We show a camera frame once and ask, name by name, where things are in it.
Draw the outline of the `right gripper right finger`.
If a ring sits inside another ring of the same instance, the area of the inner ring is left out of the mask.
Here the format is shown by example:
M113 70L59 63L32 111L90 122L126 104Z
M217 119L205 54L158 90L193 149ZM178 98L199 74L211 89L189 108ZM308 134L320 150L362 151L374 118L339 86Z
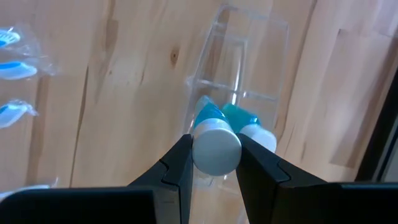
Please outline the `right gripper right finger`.
M250 224L398 224L398 183L327 182L239 134Z

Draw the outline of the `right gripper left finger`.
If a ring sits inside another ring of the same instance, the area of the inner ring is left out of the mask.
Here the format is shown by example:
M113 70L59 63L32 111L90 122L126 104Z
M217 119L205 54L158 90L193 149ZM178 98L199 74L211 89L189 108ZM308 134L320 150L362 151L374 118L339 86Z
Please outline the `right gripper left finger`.
M31 189L0 202L0 224L188 224L192 136L183 135L129 185Z

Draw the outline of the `small blue mouthwash bottle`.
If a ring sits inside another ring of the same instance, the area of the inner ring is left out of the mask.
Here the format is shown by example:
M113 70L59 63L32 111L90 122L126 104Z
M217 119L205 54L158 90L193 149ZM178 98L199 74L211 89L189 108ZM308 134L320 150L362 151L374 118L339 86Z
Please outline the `small blue mouthwash bottle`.
M234 171L241 159L242 145L228 119L215 102L203 95L195 105L192 156L201 172L222 176Z
M235 133L245 134L270 152L275 153L277 139L272 132L262 127L256 114L231 103L225 104L221 111Z

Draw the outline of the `clear acrylic organizer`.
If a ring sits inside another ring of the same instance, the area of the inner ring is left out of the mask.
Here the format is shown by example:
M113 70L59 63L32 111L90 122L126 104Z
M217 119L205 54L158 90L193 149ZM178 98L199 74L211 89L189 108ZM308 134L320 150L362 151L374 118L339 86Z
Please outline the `clear acrylic organizer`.
M183 130L193 131L195 103L207 95L220 108L231 104L253 114L259 124L244 124L239 132L275 151L288 40L289 25L282 19L222 5L187 80L192 91Z

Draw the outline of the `blue toothbrush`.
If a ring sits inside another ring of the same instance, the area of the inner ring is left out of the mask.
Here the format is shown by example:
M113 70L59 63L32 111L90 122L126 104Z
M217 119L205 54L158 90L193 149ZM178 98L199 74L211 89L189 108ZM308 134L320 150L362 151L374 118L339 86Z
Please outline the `blue toothbrush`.
M56 60L43 54L0 51L0 80L23 80L55 76L62 72Z
M0 129L12 126L26 113L32 116L38 115L38 112L31 104L22 100L11 100L0 106Z
M29 51L35 44L35 34L26 24L0 26L0 49Z

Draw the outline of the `black aluminium table frame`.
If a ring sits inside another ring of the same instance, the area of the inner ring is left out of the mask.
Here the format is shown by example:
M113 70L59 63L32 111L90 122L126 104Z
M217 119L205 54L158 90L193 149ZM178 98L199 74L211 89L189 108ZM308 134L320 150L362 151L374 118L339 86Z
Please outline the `black aluminium table frame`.
M398 142L398 68L387 92L355 181L380 182Z

